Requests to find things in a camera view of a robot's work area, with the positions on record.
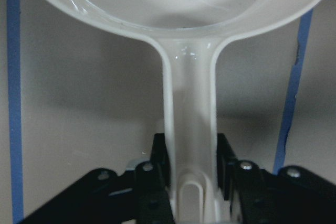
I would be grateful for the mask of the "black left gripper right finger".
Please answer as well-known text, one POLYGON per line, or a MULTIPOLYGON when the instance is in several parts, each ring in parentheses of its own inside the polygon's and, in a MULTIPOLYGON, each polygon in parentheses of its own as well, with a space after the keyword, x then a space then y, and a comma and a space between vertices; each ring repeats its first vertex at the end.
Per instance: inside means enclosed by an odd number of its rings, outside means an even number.
POLYGON ((272 174, 217 135, 217 184, 235 223, 335 223, 335 184, 300 166, 272 174))

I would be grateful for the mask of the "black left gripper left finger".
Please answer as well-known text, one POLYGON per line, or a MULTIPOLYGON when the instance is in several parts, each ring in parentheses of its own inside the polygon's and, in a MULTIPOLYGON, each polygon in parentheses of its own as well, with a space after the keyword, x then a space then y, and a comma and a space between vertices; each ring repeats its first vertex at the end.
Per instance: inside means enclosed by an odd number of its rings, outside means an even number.
POLYGON ((165 135, 154 135, 150 159, 122 175, 97 168, 25 217, 22 223, 173 223, 165 135))

